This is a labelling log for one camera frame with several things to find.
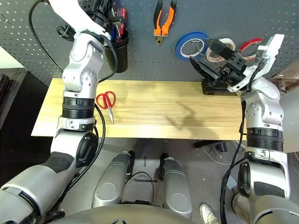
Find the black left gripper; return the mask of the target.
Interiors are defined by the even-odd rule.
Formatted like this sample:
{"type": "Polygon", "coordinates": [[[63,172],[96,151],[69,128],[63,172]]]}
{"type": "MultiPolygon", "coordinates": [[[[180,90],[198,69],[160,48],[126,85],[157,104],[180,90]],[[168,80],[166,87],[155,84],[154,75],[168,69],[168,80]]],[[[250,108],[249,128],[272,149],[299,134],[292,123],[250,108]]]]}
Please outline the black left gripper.
{"type": "Polygon", "coordinates": [[[124,24],[123,16],[110,16],[112,0],[80,0],[79,5],[84,12],[98,25],[107,26],[111,24],[124,24]]]}

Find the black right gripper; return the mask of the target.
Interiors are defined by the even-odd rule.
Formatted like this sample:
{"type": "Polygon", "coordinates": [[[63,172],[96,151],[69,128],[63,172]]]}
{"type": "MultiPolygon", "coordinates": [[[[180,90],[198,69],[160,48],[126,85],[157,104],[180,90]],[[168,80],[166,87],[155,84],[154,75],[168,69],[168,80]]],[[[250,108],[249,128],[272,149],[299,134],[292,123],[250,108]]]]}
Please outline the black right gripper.
{"type": "Polygon", "coordinates": [[[218,83],[225,83],[228,86],[235,86],[240,83],[245,75],[243,72],[247,68],[246,60],[238,53],[234,54],[234,42],[229,38],[212,39],[207,38],[206,43],[208,49],[206,50],[206,58],[210,62],[228,62],[219,67],[216,72],[212,70],[204,61],[195,57],[190,57],[189,61],[193,68],[211,85],[218,85],[218,83]]]}

